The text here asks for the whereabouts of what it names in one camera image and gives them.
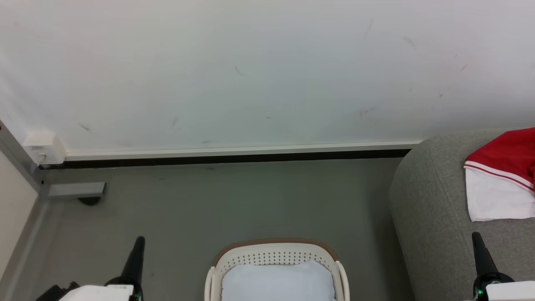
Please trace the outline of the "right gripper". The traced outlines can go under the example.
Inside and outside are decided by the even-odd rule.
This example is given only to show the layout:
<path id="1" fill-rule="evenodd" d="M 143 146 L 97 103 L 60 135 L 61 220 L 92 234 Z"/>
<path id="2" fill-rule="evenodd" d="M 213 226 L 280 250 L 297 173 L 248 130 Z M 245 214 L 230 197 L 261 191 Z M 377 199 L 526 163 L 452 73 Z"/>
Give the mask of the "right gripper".
<path id="1" fill-rule="evenodd" d="M 475 231 L 471 237 L 476 266 L 474 301 L 533 301 L 535 282 L 514 281 L 510 276 L 498 272 L 482 235 Z"/>

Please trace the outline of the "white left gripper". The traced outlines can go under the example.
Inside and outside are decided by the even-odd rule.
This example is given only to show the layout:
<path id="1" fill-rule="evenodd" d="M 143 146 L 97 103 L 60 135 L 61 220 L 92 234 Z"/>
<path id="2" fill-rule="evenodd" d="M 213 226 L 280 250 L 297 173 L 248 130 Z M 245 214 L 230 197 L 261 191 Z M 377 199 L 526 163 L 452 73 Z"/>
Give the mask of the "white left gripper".
<path id="1" fill-rule="evenodd" d="M 145 259 L 145 238 L 139 236 L 128 256 L 121 276 L 105 285 L 84 285 L 60 297 L 60 301 L 143 301 L 142 271 Z"/>

